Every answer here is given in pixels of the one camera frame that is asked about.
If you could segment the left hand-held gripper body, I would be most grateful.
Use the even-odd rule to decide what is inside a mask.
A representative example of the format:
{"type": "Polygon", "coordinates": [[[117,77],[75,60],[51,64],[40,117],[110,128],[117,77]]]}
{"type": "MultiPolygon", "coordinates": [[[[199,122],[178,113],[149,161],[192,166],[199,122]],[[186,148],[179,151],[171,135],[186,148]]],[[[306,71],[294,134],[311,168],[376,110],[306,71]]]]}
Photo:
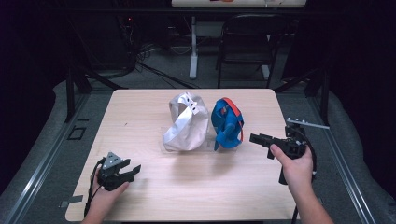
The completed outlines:
{"type": "Polygon", "coordinates": [[[113,190],[124,183],[123,174],[120,173],[117,167],[122,161],[123,159],[113,152],[107,154],[99,170],[98,184],[100,186],[106,190],[113,190]]]}

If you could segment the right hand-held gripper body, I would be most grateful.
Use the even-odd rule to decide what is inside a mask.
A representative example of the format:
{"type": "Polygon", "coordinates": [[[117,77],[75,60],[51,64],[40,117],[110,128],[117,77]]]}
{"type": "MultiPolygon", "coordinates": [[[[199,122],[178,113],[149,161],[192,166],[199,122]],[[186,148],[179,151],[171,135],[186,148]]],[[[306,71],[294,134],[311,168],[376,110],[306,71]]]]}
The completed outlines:
{"type": "Polygon", "coordinates": [[[301,158],[309,147],[312,154],[313,171],[312,178],[317,174],[317,156],[309,139],[305,134],[304,127],[313,127],[329,130],[329,126],[311,123],[305,120],[287,118],[287,125],[285,126],[285,139],[278,139],[272,141],[271,145],[277,145],[283,153],[291,160],[301,158]]]}

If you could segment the blue baseball cap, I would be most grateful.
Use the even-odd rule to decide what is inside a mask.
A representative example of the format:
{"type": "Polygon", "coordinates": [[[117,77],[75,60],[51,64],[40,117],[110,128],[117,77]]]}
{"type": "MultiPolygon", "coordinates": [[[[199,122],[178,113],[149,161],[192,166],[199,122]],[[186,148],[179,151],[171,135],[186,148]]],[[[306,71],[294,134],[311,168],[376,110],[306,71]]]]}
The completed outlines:
{"type": "Polygon", "coordinates": [[[234,148],[243,142],[243,115],[230,98],[223,97],[216,101],[211,122],[217,134],[215,151],[220,147],[234,148]]]}

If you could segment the white baseball cap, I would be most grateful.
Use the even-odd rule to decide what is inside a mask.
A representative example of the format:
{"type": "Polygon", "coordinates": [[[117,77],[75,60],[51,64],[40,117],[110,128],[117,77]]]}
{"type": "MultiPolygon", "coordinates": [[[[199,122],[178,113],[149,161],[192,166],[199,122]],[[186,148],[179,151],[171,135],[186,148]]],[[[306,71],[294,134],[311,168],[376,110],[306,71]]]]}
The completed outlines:
{"type": "Polygon", "coordinates": [[[182,92],[169,102],[172,126],[163,134],[167,151],[190,151],[198,148],[208,132],[209,112],[203,99],[182,92]]]}

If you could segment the person's left hand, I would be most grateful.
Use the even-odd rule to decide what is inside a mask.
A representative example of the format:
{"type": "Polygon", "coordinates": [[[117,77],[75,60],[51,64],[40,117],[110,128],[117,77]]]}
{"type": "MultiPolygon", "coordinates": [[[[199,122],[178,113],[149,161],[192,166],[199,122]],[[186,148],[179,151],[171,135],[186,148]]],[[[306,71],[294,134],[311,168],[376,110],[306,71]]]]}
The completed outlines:
{"type": "Polygon", "coordinates": [[[108,191],[106,189],[103,189],[97,183],[97,180],[94,179],[93,191],[95,192],[95,195],[92,197],[88,214],[102,214],[103,216],[106,217],[107,213],[111,210],[116,200],[121,196],[121,194],[125,190],[128,189],[128,187],[129,187],[129,183],[124,182],[118,188],[108,191]]]}

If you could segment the person's right hand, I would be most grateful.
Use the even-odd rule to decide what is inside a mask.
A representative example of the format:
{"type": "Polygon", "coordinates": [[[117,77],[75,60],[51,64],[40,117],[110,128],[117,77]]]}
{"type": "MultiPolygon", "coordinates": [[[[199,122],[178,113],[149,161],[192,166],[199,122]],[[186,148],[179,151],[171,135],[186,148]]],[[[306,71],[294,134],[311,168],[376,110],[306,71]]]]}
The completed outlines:
{"type": "Polygon", "coordinates": [[[292,160],[279,146],[272,144],[270,151],[283,166],[283,173],[293,195],[306,194],[312,191],[313,161],[309,147],[305,148],[304,155],[292,160]]]}

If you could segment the grey tape strip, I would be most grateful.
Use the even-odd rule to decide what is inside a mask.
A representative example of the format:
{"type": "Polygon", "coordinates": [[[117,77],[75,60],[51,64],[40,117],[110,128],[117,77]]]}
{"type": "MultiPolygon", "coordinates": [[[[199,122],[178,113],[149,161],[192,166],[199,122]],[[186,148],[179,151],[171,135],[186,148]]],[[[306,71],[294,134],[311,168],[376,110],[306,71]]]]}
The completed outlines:
{"type": "Polygon", "coordinates": [[[82,199],[83,199],[83,195],[72,196],[72,197],[68,198],[65,201],[61,201],[59,203],[59,207],[60,208],[66,208],[66,207],[68,207],[68,205],[70,203],[80,203],[80,202],[82,202],[82,199]]]}

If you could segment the black metal stand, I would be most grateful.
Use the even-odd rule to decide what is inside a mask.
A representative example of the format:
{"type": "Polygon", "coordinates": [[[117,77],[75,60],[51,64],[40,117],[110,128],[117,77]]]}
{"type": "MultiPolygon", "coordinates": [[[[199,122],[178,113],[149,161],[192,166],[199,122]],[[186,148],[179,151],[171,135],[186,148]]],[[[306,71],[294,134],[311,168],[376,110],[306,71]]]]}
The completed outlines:
{"type": "Polygon", "coordinates": [[[330,96],[330,74],[326,69],[316,68],[300,77],[295,77],[286,84],[275,88],[275,92],[280,93],[286,91],[306,79],[308,79],[308,84],[304,89],[305,96],[314,97],[318,93],[318,90],[321,90],[319,116],[324,124],[329,124],[328,107],[330,96]]]}
{"type": "Polygon", "coordinates": [[[83,94],[89,94],[92,91],[92,86],[88,81],[88,77],[99,81],[100,83],[108,86],[112,90],[124,90],[124,87],[110,81],[109,79],[102,77],[98,73],[94,72],[91,68],[83,65],[71,64],[68,68],[66,75],[66,102],[67,102],[67,114],[65,122],[69,122],[76,113],[75,107],[75,87],[83,94]]]}

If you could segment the black folding chair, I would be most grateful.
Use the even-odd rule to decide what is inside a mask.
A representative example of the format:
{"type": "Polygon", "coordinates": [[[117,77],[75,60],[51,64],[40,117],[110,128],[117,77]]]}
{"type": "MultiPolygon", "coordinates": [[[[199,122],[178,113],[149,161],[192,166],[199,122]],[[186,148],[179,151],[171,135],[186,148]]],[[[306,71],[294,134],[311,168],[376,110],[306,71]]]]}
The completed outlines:
{"type": "Polygon", "coordinates": [[[289,21],[276,14],[239,14],[223,23],[220,33],[217,87],[223,80],[224,64],[268,67],[266,88],[272,80],[280,42],[289,21]]]}

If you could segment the white desk leg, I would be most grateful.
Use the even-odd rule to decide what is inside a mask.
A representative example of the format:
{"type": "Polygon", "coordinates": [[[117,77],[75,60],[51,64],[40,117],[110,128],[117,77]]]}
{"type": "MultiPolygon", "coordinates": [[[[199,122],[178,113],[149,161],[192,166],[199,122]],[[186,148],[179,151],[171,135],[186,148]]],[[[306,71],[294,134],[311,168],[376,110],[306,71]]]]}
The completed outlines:
{"type": "Polygon", "coordinates": [[[191,65],[190,79],[197,78],[198,52],[197,52],[197,35],[196,35],[196,19],[191,18],[191,65]]]}

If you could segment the metal floor rail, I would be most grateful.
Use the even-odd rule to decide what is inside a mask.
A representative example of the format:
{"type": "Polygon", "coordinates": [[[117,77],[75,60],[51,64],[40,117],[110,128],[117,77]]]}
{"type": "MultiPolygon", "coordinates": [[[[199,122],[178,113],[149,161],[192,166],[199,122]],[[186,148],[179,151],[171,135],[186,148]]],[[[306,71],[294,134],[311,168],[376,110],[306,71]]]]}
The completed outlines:
{"type": "Polygon", "coordinates": [[[0,224],[75,224],[59,203],[74,194],[107,99],[80,95],[64,122],[57,103],[16,177],[0,196],[0,224]]]}
{"type": "Polygon", "coordinates": [[[361,141],[333,95],[328,121],[328,129],[308,130],[318,156],[314,189],[335,224],[380,224],[375,213],[375,182],[363,162],[361,141]]]}

